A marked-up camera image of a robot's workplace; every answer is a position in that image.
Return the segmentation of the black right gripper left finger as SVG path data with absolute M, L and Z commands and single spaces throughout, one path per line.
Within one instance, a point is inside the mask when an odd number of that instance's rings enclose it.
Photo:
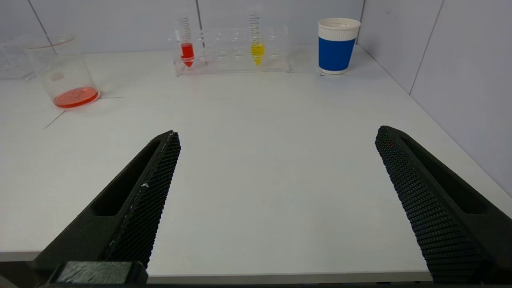
M 40 252 L 34 268 L 56 268 L 66 261 L 148 266 L 180 151 L 177 132 L 153 138 Z

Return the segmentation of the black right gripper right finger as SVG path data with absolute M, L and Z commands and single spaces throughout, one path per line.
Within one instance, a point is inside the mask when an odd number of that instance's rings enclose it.
M 433 282 L 510 284 L 511 218 L 403 131 L 381 126 L 375 146 Z

